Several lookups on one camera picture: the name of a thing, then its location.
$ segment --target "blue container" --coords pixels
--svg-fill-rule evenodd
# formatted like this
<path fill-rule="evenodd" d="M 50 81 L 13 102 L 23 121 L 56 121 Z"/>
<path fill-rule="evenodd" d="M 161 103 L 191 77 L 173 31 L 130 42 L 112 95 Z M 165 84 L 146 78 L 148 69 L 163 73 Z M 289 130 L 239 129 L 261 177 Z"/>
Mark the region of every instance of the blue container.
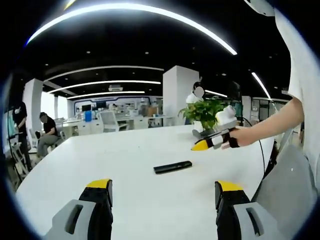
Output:
<path fill-rule="evenodd" d="M 92 111 L 85 111 L 84 112 L 84 121 L 91 122 L 92 121 Z"/>

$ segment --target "man sitting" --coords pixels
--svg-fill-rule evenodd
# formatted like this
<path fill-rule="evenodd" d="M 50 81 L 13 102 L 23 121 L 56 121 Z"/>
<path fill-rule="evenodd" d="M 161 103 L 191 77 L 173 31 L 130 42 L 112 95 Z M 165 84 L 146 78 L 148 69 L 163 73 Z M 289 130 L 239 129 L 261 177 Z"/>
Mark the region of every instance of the man sitting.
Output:
<path fill-rule="evenodd" d="M 55 121 L 45 112 L 40 113 L 40 121 L 43 123 L 45 134 L 42 135 L 38 142 L 37 156 L 45 157 L 48 154 L 48 147 L 52 146 L 58 140 L 58 131 Z"/>

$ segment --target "ceiling air conditioner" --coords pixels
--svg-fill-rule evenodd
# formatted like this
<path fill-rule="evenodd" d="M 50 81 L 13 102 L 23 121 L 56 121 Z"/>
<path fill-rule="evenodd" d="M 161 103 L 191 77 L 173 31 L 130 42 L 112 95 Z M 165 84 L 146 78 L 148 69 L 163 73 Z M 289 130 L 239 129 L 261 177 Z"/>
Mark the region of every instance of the ceiling air conditioner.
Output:
<path fill-rule="evenodd" d="M 109 92 L 121 92 L 124 88 L 121 85 L 110 85 Z"/>

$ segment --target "person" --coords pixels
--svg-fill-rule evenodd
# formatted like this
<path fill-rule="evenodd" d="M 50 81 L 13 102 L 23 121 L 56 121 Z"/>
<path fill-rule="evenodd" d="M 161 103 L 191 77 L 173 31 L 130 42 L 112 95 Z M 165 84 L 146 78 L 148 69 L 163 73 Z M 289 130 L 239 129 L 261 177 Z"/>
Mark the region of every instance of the person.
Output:
<path fill-rule="evenodd" d="M 257 12 L 259 7 L 252 6 Z M 272 137 L 298 126 L 304 121 L 303 153 L 308 159 L 313 180 L 320 193 L 320 144 L 318 111 L 320 90 L 320 62 L 304 38 L 292 23 L 274 8 L 276 26 L 290 52 L 291 73 L 288 93 L 292 99 L 279 112 L 250 127 L 234 130 L 230 136 L 237 139 L 240 147 Z"/>
<path fill-rule="evenodd" d="M 193 88 L 192 88 L 192 92 L 191 94 L 188 95 L 188 97 L 186 98 L 185 102 L 186 104 L 194 104 L 196 102 L 199 102 L 199 101 L 202 101 L 203 98 L 202 97 L 197 97 L 196 94 L 195 94 L 195 90 L 197 87 L 201 87 L 201 82 L 199 81 L 196 81 L 194 84 L 193 84 Z M 190 125 L 191 124 L 191 121 L 190 119 L 188 119 L 187 117 L 185 118 L 185 122 L 184 122 L 184 125 Z"/>
<path fill-rule="evenodd" d="M 18 128 L 18 141 L 20 145 L 20 151 L 24 155 L 25 165 L 27 170 L 30 172 L 32 169 L 31 160 L 29 156 L 28 142 L 27 142 L 27 128 L 26 128 L 26 120 L 27 120 L 27 109 L 26 104 L 21 101 L 15 104 L 13 113 L 12 113 L 13 121 L 16 123 Z"/>
<path fill-rule="evenodd" d="M 45 112 L 40 113 L 40 121 L 43 123 L 43 130 L 45 132 L 38 142 L 37 156 L 45 157 L 48 154 L 48 146 L 52 146 L 58 140 L 58 131 L 55 121 L 49 117 Z"/>

